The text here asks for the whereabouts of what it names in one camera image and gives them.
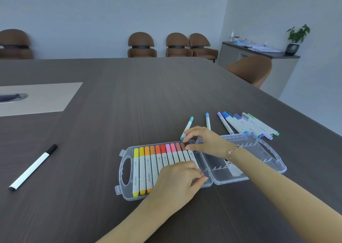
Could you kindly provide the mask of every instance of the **brown leather chair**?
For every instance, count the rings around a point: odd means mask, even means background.
[[[189,40],[191,50],[194,51],[193,56],[213,60],[215,63],[215,60],[219,55],[219,51],[216,49],[204,48],[204,46],[210,46],[210,43],[205,36],[199,33],[192,33]]]
[[[186,49],[186,46],[190,46],[188,38],[179,32],[169,34],[166,38],[166,57],[171,56],[193,56],[191,49]]]
[[[145,32],[133,33],[128,39],[128,46],[132,46],[128,50],[129,58],[156,58],[157,51],[150,48],[154,46],[153,39]]]
[[[271,72],[272,61],[265,56],[248,56],[227,66],[226,69],[260,88]]]
[[[28,35],[19,29],[5,29],[0,32],[0,59],[33,59]]]

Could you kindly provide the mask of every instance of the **black plant pot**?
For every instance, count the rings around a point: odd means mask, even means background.
[[[299,44],[290,43],[289,45],[287,45],[287,48],[285,50],[285,54],[286,55],[294,55],[297,53],[298,49],[299,49]]]

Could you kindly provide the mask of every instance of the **bracelet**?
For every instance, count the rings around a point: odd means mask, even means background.
[[[233,150],[229,150],[229,151],[228,151],[229,160],[225,159],[226,161],[228,161],[228,165],[231,164],[231,161],[230,161],[231,158],[232,158],[231,155],[232,155],[235,151],[237,151],[239,148],[240,148],[240,146],[236,146]]]

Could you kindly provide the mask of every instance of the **clear plastic case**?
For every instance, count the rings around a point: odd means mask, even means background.
[[[222,138],[231,141],[249,152],[251,152],[254,156],[259,158],[264,163],[268,164],[270,167],[275,169],[276,171],[283,173],[286,171],[286,166],[282,162],[279,155],[263,140],[259,139],[258,137],[254,136],[254,134],[233,134],[233,135],[224,135],[221,136]],[[133,197],[133,152],[135,148],[145,147],[145,146],[156,146],[161,144],[170,144],[170,143],[177,143],[181,141],[175,142],[166,142],[166,143],[158,143],[158,144],[149,144],[149,145],[142,145],[142,146],[131,146],[126,150],[121,150],[120,156],[122,157],[120,168],[119,168],[119,185],[115,187],[115,192],[117,195],[122,194],[122,196],[127,201],[134,201],[143,199],[148,196],[146,195],[139,195],[138,197]],[[200,144],[203,143],[203,139],[198,139],[196,142],[194,140],[189,141],[190,144]],[[225,183],[233,183],[243,180],[248,180],[248,177],[245,176],[237,167],[234,165],[228,166],[223,159],[219,159],[217,157],[203,154],[200,151],[193,151],[196,161],[199,165],[199,168],[204,173],[205,176],[208,177],[208,180],[202,186],[209,187],[213,183],[216,185],[222,185]],[[130,179],[127,185],[124,184],[122,180],[123,175],[123,165],[125,161],[131,162],[131,173]]]

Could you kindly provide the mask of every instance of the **pink marker cap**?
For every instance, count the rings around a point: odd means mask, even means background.
[[[176,147],[174,146],[173,143],[171,144],[171,150],[172,150],[172,152],[177,152],[177,151],[176,151]]]
[[[177,151],[182,151],[181,146],[179,145],[179,143],[176,143],[176,148],[177,148]]]
[[[171,153],[170,144],[166,144],[166,153]]]

